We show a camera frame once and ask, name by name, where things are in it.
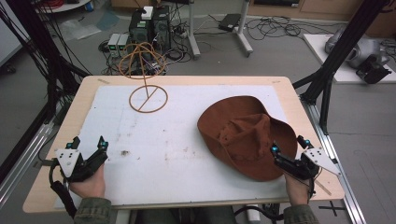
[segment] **arm sleeve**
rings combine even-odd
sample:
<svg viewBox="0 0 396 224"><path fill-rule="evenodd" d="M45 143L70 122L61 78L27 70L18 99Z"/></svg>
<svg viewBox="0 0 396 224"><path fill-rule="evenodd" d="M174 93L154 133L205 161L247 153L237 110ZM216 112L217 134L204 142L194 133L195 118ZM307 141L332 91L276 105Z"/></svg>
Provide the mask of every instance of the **arm sleeve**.
<svg viewBox="0 0 396 224"><path fill-rule="evenodd" d="M85 198L76 212L76 224L108 224L110 222L111 201L104 198Z"/></svg>
<svg viewBox="0 0 396 224"><path fill-rule="evenodd" d="M283 211L285 224L319 224L312 209L307 204L295 205Z"/></svg>

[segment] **brown hat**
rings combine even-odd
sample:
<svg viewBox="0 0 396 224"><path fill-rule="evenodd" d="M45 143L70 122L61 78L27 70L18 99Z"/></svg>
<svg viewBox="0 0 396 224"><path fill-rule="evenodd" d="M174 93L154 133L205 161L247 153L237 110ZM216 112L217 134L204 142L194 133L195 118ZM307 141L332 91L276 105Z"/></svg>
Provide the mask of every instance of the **brown hat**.
<svg viewBox="0 0 396 224"><path fill-rule="evenodd" d="M198 129L209 150L219 160L244 175L266 181L278 178L271 146L295 158L297 140L289 124L269 116L252 96L235 96L211 105L198 119Z"/></svg>

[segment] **hat brim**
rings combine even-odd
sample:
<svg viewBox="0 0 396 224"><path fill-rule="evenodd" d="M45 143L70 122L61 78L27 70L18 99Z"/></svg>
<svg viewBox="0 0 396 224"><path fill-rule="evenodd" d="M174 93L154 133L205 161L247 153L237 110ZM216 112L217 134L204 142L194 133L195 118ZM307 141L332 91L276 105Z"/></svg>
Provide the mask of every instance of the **hat brim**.
<svg viewBox="0 0 396 224"><path fill-rule="evenodd" d="M260 160L237 161L231 158L226 148L219 142L220 130L231 119L254 114L265 114L270 118L271 141L276 141L282 150L282 154L295 158L297 140L294 130L289 124L272 118L262 102L253 96L235 96L214 103L198 119L197 126L207 147L219 160L253 179L259 181L273 180L282 175L282 170L274 164L274 157L270 148Z"/></svg>

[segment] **human hand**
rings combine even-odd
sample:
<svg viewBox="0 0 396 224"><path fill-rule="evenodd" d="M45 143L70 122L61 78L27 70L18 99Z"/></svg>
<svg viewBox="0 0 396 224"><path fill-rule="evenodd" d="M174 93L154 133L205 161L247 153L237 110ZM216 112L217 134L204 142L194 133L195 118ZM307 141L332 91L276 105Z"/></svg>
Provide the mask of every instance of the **human hand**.
<svg viewBox="0 0 396 224"><path fill-rule="evenodd" d="M291 206L298 204L308 204L309 180L296 179L284 173L286 179L286 191L289 195Z"/></svg>
<svg viewBox="0 0 396 224"><path fill-rule="evenodd" d="M81 198L104 198L106 189L104 170L105 164L102 164L90 178L83 182L71 183L70 189Z"/></svg>

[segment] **gray floor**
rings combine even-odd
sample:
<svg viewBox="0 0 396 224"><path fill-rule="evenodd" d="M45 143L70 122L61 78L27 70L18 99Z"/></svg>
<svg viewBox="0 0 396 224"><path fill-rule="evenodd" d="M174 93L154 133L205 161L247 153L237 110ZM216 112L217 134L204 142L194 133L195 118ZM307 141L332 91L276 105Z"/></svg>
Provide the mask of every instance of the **gray floor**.
<svg viewBox="0 0 396 224"><path fill-rule="evenodd" d="M124 20L124 17L113 17L121 14L128 15L125 12L114 14L102 7L91 13L76 9L57 15L59 22L84 17L82 25L110 21L105 24L107 30L99 34L67 41L70 49L93 74L99 75L106 68L106 60L97 50L98 45L113 33L127 31L129 21ZM195 27L208 19L210 18L197 19ZM204 27L213 26L215 23L207 22ZM335 31L337 27L326 29ZM201 31L218 32L213 29ZM202 57L197 61L170 65L168 76L283 76L295 82L320 67L306 43L296 37L267 37L256 41L247 36L254 49L248 58L234 35L198 35L196 38ZM47 100L46 82L27 53L21 50L10 62L17 68L17 73L8 74L4 69L0 73L0 162L17 144ZM395 62L390 62L389 66L396 69ZM332 86L328 120L330 136L367 223L394 223L396 219L396 174L393 172L396 170L396 154L393 151L396 145L394 85L334 83ZM305 87L298 89L297 93L304 92L304 89ZM42 154L47 150L49 147L45 147ZM1 223L72 223L66 213L26 214L22 211L23 202L37 172L38 169L32 166L23 176L0 210ZM333 203L343 207L342 202ZM311 206L321 223L349 223L345 211L338 210L335 216L331 210L318 208L330 206L329 202L311 203ZM246 223L245 215L240 215L237 219L239 223Z"/></svg>

